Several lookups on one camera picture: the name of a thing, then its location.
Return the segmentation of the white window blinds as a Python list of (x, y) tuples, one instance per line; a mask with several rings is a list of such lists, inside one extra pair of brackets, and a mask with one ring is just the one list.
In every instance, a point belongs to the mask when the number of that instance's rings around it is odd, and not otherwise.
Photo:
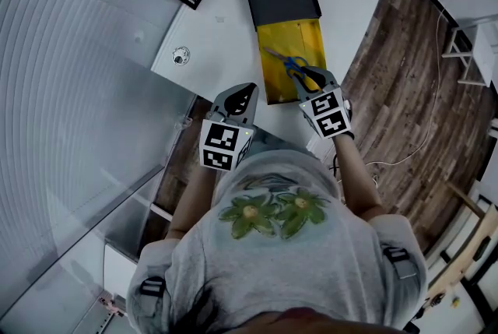
[(178, 0), (0, 0), (0, 316), (159, 165), (191, 94), (152, 71)]

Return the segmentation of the person's left forearm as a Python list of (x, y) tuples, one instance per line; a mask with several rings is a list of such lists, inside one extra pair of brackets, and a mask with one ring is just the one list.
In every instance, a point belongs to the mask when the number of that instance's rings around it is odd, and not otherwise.
[(210, 209), (216, 171), (197, 167), (191, 174), (170, 222), (166, 239), (180, 240)]

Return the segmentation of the grey flower print shirt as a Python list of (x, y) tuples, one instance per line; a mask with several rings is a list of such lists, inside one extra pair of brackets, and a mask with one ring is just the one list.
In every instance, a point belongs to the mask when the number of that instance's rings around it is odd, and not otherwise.
[(139, 334), (170, 333), (201, 299), (216, 307), (199, 319), (212, 331), (299, 307), (400, 329), (426, 292), (425, 259), (405, 217), (362, 220), (318, 159), (280, 149), (226, 174), (212, 208), (180, 240), (143, 248), (126, 310)]

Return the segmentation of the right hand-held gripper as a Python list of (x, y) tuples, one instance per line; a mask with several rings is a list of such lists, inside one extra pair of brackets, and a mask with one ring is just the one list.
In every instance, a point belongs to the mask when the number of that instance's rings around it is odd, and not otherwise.
[[(348, 112), (344, 105), (342, 91), (332, 72), (316, 66), (306, 66), (305, 75), (292, 74), (301, 111), (310, 126), (322, 139), (331, 139), (351, 129)], [(317, 89), (312, 90), (305, 83), (312, 80)], [(321, 93), (312, 99), (312, 93)]]

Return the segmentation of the wooden workbench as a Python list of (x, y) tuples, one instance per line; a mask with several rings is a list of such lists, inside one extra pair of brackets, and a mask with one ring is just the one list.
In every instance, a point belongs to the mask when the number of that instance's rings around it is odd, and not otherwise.
[(486, 239), (491, 238), (498, 228), (498, 208), (493, 202), (490, 203), (488, 209), (484, 212), (477, 202), (473, 201), (459, 187), (450, 181), (446, 182), (446, 186), (477, 217), (477, 222), (463, 244), (450, 258), (449, 262), (431, 280), (427, 299), (422, 306), (424, 311), (438, 305), (447, 292), (453, 289), (457, 283), (461, 282), (472, 263), (479, 260), (479, 251), (486, 250), (484, 246)]

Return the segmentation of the white desk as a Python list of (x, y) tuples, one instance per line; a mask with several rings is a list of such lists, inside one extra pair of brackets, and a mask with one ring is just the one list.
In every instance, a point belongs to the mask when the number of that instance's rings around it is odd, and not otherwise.
[(105, 244), (103, 255), (103, 288), (113, 296), (126, 298), (137, 263)]

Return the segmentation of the blue-handled scissors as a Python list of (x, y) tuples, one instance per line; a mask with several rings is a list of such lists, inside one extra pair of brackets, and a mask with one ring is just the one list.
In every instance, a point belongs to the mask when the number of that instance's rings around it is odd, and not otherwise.
[(303, 69), (308, 66), (308, 63), (304, 58), (300, 56), (284, 56), (270, 47), (264, 47), (263, 50), (283, 63), (288, 77), (293, 78), (294, 76), (298, 76), (301, 79), (306, 77)]

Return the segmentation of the person's right forearm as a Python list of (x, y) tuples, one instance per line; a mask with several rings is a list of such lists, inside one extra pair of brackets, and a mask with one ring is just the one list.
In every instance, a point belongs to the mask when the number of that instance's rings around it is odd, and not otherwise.
[(346, 206), (366, 222), (384, 215), (380, 194), (349, 135), (334, 137)]

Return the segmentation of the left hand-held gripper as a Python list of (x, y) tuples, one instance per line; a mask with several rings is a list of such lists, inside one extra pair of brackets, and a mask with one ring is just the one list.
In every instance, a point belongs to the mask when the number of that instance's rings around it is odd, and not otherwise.
[(199, 159), (203, 167), (234, 171), (249, 151), (259, 89), (255, 83), (221, 92), (202, 122)]

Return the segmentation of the small white side table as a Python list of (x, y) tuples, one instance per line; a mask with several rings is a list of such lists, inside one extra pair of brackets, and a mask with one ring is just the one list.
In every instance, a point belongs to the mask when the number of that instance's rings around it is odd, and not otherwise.
[[(458, 35), (470, 32), (468, 51), (461, 51), (457, 45)], [(464, 72), (458, 79), (459, 84), (489, 87), (495, 68), (498, 67), (498, 14), (467, 19), (451, 30), (450, 40), (441, 58), (458, 58)], [(481, 79), (470, 80), (470, 68), (475, 66)]]

